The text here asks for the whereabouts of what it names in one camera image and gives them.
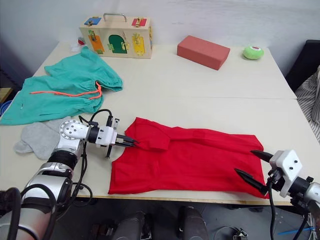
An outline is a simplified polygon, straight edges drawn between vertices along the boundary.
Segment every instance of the metal handle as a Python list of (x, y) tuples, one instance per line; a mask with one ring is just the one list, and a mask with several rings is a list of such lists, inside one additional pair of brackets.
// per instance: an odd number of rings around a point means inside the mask
[(117, 15), (117, 16), (123, 16), (124, 17), (124, 21), (127, 22), (127, 17), (123, 14), (123, 13), (111, 13), (111, 12), (107, 12), (103, 14), (103, 19), (104, 21), (106, 20), (106, 15)]

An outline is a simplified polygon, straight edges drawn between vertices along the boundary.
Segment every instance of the cable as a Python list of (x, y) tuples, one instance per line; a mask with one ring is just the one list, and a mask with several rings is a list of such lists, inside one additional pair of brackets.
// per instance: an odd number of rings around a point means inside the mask
[(310, 232), (310, 236), (308, 238), (308, 240), (316, 240), (317, 239), (317, 233), (315, 231), (315, 227), (316, 227), (316, 220), (314, 219), (314, 217), (311, 215), (311, 213), (308, 214), (308, 220), (306, 222), (309, 227), (311, 228), (311, 232)]
[(87, 206), (87, 205), (90, 203), (90, 201), (92, 200), (92, 198), (93, 198), (93, 193), (92, 193), (92, 190), (90, 189), (90, 187), (88, 187), (88, 186), (85, 185), (84, 183), (81, 183), (81, 186), (84, 187), (84, 188), (86, 188), (86, 189), (89, 191), (90, 197), (89, 197), (89, 200), (86, 201), (84, 204), (76, 204), (76, 202), (73, 202), (73, 205), (75, 205), (75, 206), (78, 207), (78, 208)]
[(235, 230), (235, 231), (238, 231), (238, 229), (236, 229), (236, 228), (233, 227), (233, 226), (223, 226), (223, 227), (220, 227), (220, 228), (215, 232), (215, 234), (214, 234), (214, 236), (213, 236), (213, 240), (216, 240), (216, 236), (217, 236), (218, 232), (220, 232), (222, 229), (226, 229), (226, 228), (230, 228), (230, 229), (233, 229), (233, 230)]
[(109, 113), (109, 116), (112, 117), (112, 113), (109, 109), (100, 109), (98, 111), (96, 111), (90, 118), (90, 121), (93, 121), (95, 116), (98, 114), (98, 113), (101, 113), (101, 112), (108, 112)]
[[(309, 231), (309, 230), (311, 230), (311, 232), (312, 232), (314, 229), (312, 227), (305, 227), (302, 231)], [(283, 231), (283, 232), (278, 232), (278, 235), (296, 234), (297, 232), (298, 232), (298, 230)]]
[(84, 117), (80, 116), (79, 115), (79, 119), (80, 119), (80, 122), (83, 124), (82, 121), (86, 122), (87, 124), (89, 124), (89, 121), (87, 121)]
[(36, 235), (31, 231), (29, 230), (28, 228), (26, 227), (23, 227), (23, 226), (19, 226), (19, 229), (22, 230), (22, 231), (25, 231), (27, 234), (29, 234), (33, 239), (37, 239)]
[(18, 233), (19, 228), (19, 220), (20, 220), (20, 211), (21, 211), (21, 195), (20, 191), (16, 187), (11, 187), (5, 192), (6, 196), (10, 195), (13, 198), (13, 206), (11, 212), (11, 221), (8, 232), (7, 240), (15, 240)]
[(51, 203), (51, 214), (50, 214), (50, 219), (49, 219), (49, 223), (48, 226), (45, 230), (45, 233), (43, 235), (42, 240), (49, 240), (52, 232), (54, 230), (54, 226), (55, 226), (55, 221), (56, 221), (56, 217), (57, 217), (57, 201), (56, 201), (56, 197), (53, 194), (53, 192), (45, 185), (43, 184), (33, 184), (30, 185), (28, 187), (26, 187), (22, 192), (21, 192), (21, 197), (23, 197), (29, 190), (31, 189), (42, 189), (49, 197), (49, 201)]
[(64, 215), (66, 215), (66, 213), (68, 212), (69, 208), (71, 207), (71, 204), (69, 204), (66, 208), (66, 210), (60, 212), (57, 216), (56, 216), (56, 221), (60, 220)]
[(71, 195), (70, 204), (72, 204), (74, 202), (74, 200), (76, 199), (78, 192), (81, 189), (82, 179), (83, 179), (83, 177), (86, 173), (86, 170), (87, 170), (88, 160), (87, 160), (86, 148), (87, 148), (87, 143), (84, 142), (83, 143), (82, 165), (81, 165), (80, 178), (79, 178), (78, 182), (75, 182), (75, 188), (74, 188), (72, 195)]
[(305, 214), (303, 215), (303, 221), (302, 221), (302, 223), (301, 223), (301, 226), (299, 227), (299, 230), (296, 232), (293, 240), (297, 240), (297, 239), (298, 239), (298, 237), (300, 236), (302, 230), (304, 229), (307, 221), (308, 221), (308, 213), (305, 213)]
[(270, 201), (270, 207), (271, 207), (270, 238), (271, 238), (271, 240), (274, 240), (274, 226), (275, 226), (275, 220), (276, 220), (276, 208), (275, 208), (274, 200), (272, 197), (272, 185), (273, 185), (273, 183), (271, 181), (269, 181), (267, 183), (268, 193), (269, 193), (269, 201)]

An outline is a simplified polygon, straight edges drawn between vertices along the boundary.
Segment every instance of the red shirt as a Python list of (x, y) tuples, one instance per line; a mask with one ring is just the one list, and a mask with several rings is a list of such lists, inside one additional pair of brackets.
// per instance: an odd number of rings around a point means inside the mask
[(266, 198), (235, 168), (264, 183), (261, 160), (250, 150), (263, 146), (254, 135), (168, 127), (137, 117), (125, 134), (139, 142), (112, 162), (109, 194), (152, 190), (249, 193)]

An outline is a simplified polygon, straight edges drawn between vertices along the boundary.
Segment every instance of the red brick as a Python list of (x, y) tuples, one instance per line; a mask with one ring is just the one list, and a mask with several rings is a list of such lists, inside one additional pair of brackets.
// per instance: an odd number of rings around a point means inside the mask
[(198, 64), (219, 70), (226, 61), (230, 48), (206, 41), (194, 36), (187, 36), (177, 46), (176, 54)]

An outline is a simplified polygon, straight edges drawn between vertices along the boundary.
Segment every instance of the blue object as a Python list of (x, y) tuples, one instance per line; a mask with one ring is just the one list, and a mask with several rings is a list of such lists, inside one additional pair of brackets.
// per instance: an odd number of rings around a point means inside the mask
[(5, 113), (5, 111), (7, 110), (7, 108), (9, 107), (9, 105), (11, 104), (12, 100), (10, 101), (6, 101), (5, 103), (3, 103), (0, 107), (0, 116), (2, 116), (2, 114)]
[[(307, 228), (304, 228), (302, 231), (308, 231), (308, 230), (314, 230), (315, 228), (314, 227), (307, 227)], [(279, 232), (278, 235), (286, 235), (286, 234), (295, 234), (297, 233), (298, 230), (293, 230), (293, 231), (283, 231), (283, 232)]]
[(89, 25), (89, 22), (92, 21), (92, 25), (97, 25), (101, 20), (101, 17), (90, 17), (87, 21), (85, 21), (84, 25)]
[(38, 91), (55, 91), (71, 95), (97, 91), (102, 88), (122, 90), (118, 74), (96, 53), (83, 47), (81, 53), (66, 57), (52, 66), (45, 66), (49, 75), (34, 76), (24, 81), (22, 90), (0, 120), (3, 125), (20, 125), (61, 119), (81, 113), (94, 113), (102, 105), (104, 96), (98, 93), (64, 96), (53, 93), (30, 94)]

